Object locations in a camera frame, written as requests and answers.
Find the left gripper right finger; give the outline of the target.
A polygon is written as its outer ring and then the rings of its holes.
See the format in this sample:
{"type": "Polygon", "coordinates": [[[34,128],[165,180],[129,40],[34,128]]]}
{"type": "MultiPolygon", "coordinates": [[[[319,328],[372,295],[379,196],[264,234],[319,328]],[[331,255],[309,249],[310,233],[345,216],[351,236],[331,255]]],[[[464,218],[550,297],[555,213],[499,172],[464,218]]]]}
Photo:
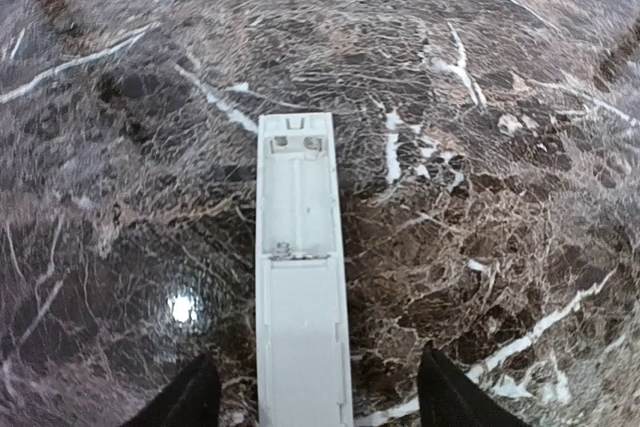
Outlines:
{"type": "Polygon", "coordinates": [[[427,343],[417,374],[422,427],[526,427],[472,382],[442,351],[427,343]]]}

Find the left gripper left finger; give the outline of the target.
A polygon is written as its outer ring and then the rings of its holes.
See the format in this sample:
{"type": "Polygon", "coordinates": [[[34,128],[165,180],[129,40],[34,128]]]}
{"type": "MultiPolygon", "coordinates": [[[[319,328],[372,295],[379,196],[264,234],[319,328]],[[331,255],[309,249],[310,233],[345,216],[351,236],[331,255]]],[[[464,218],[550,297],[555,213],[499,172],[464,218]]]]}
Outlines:
{"type": "Polygon", "coordinates": [[[220,379],[212,356],[203,353],[123,427],[218,427],[220,379]]]}

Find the white remote control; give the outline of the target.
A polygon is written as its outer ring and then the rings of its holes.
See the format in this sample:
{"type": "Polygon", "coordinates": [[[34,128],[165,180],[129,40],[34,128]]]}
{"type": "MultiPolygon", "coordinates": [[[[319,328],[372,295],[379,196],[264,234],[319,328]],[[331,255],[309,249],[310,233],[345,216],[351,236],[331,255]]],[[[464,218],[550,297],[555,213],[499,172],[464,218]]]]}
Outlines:
{"type": "Polygon", "coordinates": [[[255,219],[262,426],[354,423],[333,119],[263,115],[255,219]]]}

